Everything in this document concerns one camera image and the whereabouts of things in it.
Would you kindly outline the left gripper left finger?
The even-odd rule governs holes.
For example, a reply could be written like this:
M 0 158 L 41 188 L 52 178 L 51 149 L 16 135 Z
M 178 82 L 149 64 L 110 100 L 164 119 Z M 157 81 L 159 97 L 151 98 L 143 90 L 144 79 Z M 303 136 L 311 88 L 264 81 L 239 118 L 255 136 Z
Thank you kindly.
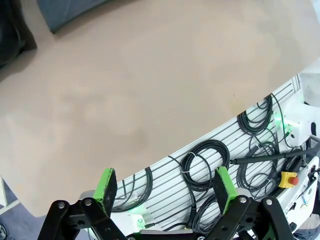
M 92 197 L 51 204 L 37 240 L 76 240 L 81 229 L 91 229 L 97 240 L 125 240 L 111 220 L 117 190 L 115 170 L 105 169 Z

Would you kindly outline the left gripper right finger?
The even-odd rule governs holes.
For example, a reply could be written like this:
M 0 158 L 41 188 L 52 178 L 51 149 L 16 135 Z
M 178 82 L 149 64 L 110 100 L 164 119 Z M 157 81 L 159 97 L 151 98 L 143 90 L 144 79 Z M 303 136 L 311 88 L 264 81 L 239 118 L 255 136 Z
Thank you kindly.
M 215 169 L 213 190 L 221 217 L 206 240 L 294 240 L 279 201 L 238 194 L 226 167 Z

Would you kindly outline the black sloped shoe stand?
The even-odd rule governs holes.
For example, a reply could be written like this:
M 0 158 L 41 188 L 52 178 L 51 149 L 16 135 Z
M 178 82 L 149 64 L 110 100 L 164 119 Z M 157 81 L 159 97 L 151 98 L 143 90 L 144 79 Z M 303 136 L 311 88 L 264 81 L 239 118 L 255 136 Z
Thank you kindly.
M 74 19 L 103 5 L 120 7 L 136 0 L 36 0 L 37 6 L 52 34 Z
M 21 0 L 0 0 L 0 69 L 34 47 Z

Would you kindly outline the yellow red emergency stop button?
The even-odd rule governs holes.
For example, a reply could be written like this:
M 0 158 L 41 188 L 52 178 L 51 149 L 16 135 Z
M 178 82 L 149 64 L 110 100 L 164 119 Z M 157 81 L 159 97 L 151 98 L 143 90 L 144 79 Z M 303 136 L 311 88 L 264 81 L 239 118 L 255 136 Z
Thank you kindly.
M 281 180 L 278 185 L 279 188 L 288 189 L 293 188 L 299 183 L 298 174 L 296 172 L 281 172 Z

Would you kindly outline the white control cabinet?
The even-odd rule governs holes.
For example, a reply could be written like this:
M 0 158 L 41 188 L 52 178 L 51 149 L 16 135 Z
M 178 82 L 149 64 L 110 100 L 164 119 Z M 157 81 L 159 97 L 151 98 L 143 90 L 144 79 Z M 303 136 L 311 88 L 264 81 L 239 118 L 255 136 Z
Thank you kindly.
M 275 228 L 294 226 L 294 232 L 311 215 L 317 193 L 317 183 L 320 177 L 320 159 L 313 157 L 309 163 L 296 171 L 282 171 L 297 173 L 299 182 L 292 188 L 280 188 L 277 194 L 267 196 L 260 201 L 271 217 L 271 224 Z

